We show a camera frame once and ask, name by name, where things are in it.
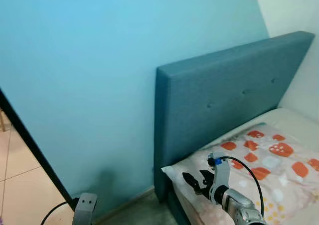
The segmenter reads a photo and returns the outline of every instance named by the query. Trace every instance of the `upholstered headboard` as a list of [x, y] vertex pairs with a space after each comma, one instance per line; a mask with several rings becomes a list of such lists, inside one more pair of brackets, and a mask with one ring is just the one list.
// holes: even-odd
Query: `upholstered headboard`
[[313, 38], [300, 31], [158, 68], [154, 170], [159, 200], [171, 187], [160, 168], [274, 109]]

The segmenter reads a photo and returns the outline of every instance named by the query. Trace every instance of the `pillowcase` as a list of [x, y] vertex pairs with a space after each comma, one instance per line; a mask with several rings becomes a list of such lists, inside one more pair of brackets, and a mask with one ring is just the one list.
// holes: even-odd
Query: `pillowcase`
[[[259, 180], [265, 205], [265, 221], [279, 225], [319, 198], [319, 153], [306, 150], [290, 135], [261, 123], [228, 141], [199, 150], [162, 170], [198, 212], [205, 224], [233, 225], [231, 217], [203, 195], [197, 196], [184, 181], [188, 172], [203, 185], [199, 170], [208, 170], [207, 157], [223, 152], [244, 162]], [[231, 163], [229, 186], [252, 200], [260, 208], [257, 186], [249, 172], [236, 161]]]

